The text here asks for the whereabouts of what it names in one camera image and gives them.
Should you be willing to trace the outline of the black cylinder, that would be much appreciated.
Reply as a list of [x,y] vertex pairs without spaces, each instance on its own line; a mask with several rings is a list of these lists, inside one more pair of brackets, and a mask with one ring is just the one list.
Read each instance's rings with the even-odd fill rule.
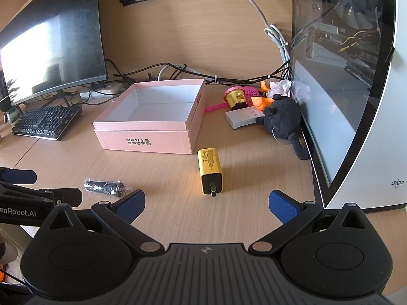
[[121,181],[101,181],[87,179],[84,181],[84,188],[87,192],[122,198],[135,189],[124,185]]

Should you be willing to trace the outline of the yellow power adapter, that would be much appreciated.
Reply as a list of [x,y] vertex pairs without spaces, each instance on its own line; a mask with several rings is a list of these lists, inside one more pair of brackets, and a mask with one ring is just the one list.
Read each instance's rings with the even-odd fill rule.
[[200,149],[197,155],[202,191],[205,195],[216,197],[223,191],[223,174],[217,150]]

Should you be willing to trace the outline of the pink plastic strainer scoop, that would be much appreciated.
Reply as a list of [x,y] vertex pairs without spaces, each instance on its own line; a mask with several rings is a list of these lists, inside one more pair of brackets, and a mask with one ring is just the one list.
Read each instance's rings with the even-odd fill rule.
[[[245,98],[247,100],[248,107],[252,106],[253,104],[252,104],[252,101],[251,101],[251,97],[252,96],[259,96],[259,90],[257,88],[255,88],[255,87],[251,87],[251,86],[244,86],[242,88],[245,91]],[[230,108],[228,103],[226,103],[225,101],[223,103],[218,104],[218,105],[213,105],[213,106],[210,106],[208,108],[205,108],[205,112],[210,113],[210,112],[214,112],[214,111],[217,111],[217,110],[220,110],[220,109],[223,109],[223,108]]]

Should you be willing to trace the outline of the black plush toy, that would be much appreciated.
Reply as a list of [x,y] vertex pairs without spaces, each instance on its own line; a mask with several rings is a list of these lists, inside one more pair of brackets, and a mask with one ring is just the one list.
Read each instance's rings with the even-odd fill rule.
[[273,103],[264,108],[264,115],[256,118],[256,124],[264,127],[276,139],[287,140],[300,160],[310,158],[308,150],[300,144],[301,113],[298,104],[288,96],[275,94]]

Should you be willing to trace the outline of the white glass computer case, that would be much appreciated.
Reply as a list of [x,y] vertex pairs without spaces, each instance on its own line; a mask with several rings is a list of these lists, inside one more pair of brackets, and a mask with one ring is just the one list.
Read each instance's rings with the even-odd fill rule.
[[293,0],[293,94],[315,197],[406,206],[406,0]]

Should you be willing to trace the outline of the black computer monitor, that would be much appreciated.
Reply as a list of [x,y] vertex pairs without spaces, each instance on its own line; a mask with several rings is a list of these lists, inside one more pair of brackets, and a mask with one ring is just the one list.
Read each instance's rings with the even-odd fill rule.
[[106,80],[99,0],[33,0],[1,31],[1,64],[12,105]]

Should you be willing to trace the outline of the black keyboard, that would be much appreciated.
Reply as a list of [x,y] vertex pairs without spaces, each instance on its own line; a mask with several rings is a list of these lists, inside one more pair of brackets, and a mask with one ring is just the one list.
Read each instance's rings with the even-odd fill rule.
[[59,141],[81,114],[81,106],[31,109],[15,123],[12,133],[17,136]]

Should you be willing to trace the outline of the pink yellow cake toy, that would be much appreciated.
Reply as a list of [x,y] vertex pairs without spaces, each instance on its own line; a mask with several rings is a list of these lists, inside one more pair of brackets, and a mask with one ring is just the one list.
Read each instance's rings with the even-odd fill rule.
[[248,107],[245,91],[240,86],[227,89],[224,93],[224,101],[228,103],[231,110],[239,110]]

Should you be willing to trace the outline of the pink cardboard box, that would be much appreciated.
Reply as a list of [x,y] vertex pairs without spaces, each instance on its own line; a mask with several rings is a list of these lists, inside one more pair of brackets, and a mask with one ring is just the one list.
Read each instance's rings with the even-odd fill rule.
[[93,127],[105,150],[191,154],[205,108],[203,79],[134,83]]

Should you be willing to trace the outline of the white desk power strip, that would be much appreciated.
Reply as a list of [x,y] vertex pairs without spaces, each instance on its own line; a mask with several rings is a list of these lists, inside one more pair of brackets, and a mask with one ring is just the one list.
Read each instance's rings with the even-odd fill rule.
[[124,91],[124,86],[120,83],[113,83],[105,87],[87,87],[79,92],[82,100],[96,99],[96,98],[111,98],[118,96]]

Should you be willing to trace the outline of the white pink wrapper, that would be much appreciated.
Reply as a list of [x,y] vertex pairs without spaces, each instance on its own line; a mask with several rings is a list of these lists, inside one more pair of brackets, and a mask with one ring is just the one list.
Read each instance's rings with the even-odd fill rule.
[[311,99],[310,87],[299,81],[289,81],[287,79],[270,81],[269,88],[266,92],[268,98],[272,98],[275,94],[280,94],[281,96],[291,97],[299,105]]

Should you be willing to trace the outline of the orange plastic bowl piece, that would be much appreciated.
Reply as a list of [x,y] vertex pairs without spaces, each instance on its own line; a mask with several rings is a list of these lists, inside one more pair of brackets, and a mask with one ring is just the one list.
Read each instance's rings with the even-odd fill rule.
[[252,96],[252,104],[258,110],[264,111],[265,108],[272,105],[274,100],[272,98],[263,97],[263,96]]

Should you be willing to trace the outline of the white grey adapter block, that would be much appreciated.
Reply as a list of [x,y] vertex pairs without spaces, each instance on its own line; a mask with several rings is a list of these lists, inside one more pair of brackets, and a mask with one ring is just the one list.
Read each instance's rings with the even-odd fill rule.
[[238,129],[256,123],[256,119],[263,117],[264,113],[256,107],[231,110],[226,113],[226,120],[232,129]]

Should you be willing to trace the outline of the orange plastic toy piece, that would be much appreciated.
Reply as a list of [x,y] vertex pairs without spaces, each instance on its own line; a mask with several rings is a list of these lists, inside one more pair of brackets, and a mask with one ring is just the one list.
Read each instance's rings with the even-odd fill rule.
[[263,91],[263,93],[268,93],[270,90],[270,86],[266,81],[261,81],[260,82],[260,89]]

